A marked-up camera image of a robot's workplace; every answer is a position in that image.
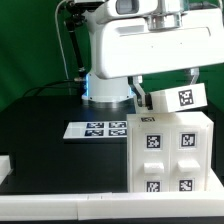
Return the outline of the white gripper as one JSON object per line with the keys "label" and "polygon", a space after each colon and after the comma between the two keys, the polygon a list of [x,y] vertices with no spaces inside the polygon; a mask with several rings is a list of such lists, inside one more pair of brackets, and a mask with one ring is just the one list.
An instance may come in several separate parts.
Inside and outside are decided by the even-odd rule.
{"label": "white gripper", "polygon": [[151,31],[143,18],[114,20],[95,32],[91,42],[92,69],[101,79],[134,76],[132,90],[138,109],[152,110],[152,97],[140,85],[141,76],[191,68],[190,84],[199,68],[224,62],[221,10],[189,11],[182,26]]}

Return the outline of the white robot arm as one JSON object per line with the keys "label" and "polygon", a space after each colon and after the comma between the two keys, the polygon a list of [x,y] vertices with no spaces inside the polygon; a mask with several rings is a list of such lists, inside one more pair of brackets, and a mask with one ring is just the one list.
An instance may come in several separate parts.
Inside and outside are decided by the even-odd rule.
{"label": "white robot arm", "polygon": [[187,0],[65,0],[74,26],[87,26],[91,69],[83,99],[119,104],[129,79],[224,62],[220,5]]}

